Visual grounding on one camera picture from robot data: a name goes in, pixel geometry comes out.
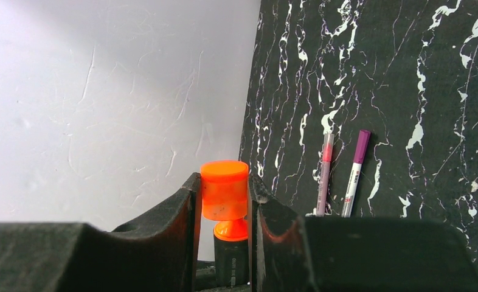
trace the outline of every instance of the orange cylinder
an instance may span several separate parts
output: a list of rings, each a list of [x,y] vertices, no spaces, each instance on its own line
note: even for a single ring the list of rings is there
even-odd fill
[[[214,161],[201,166],[203,216],[231,221],[248,213],[249,167],[241,161]]]

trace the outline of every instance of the pen barrel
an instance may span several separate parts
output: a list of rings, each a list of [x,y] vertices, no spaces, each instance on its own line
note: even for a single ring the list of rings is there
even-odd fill
[[[343,203],[343,211],[341,217],[350,217],[352,214],[353,201],[355,199],[355,192],[357,190],[357,183],[361,174],[361,164],[353,163],[352,171],[350,172],[350,179],[348,180],[347,194]]]
[[[248,283],[248,239],[229,242],[214,235],[214,255],[218,287],[233,287]]]
[[[318,188],[318,202],[316,204],[316,215],[325,215],[325,207],[327,206],[328,177],[330,174],[330,162],[322,161],[320,184]]]

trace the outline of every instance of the marker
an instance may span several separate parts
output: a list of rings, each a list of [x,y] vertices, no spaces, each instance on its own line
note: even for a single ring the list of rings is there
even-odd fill
[[[318,187],[318,202],[316,204],[316,216],[325,215],[325,206],[327,205],[328,176],[330,173],[330,161],[332,160],[332,146],[334,144],[334,134],[325,134],[323,143],[323,158],[321,161],[321,175]]]
[[[350,217],[352,214],[353,199],[355,197],[359,174],[361,173],[361,166],[364,161],[364,155],[366,154],[370,134],[370,131],[367,130],[359,131],[359,138],[357,139],[357,147],[355,148],[352,171],[350,172],[350,179],[348,180],[347,194],[345,195],[345,203],[343,204],[341,217]]]

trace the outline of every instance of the purple marker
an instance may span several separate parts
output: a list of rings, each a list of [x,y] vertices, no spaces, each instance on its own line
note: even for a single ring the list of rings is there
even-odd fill
[[[355,155],[353,157],[352,172],[350,172],[350,179],[348,180],[347,194],[345,195],[345,203],[343,204],[343,211],[341,217],[350,217],[352,214],[353,199],[357,189],[357,182],[359,181],[359,174],[361,173],[362,162],[366,154],[366,147],[370,139],[370,131],[359,131],[359,138],[357,139],[357,147],[355,148]]]

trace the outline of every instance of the pink highlighter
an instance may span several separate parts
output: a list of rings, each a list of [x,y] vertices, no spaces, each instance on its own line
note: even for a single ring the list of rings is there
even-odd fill
[[[332,160],[332,146],[334,145],[334,134],[325,134],[323,144],[323,158],[321,161],[321,175],[318,187],[318,202],[316,204],[316,216],[325,215],[327,205],[328,176],[330,173],[330,161]]]

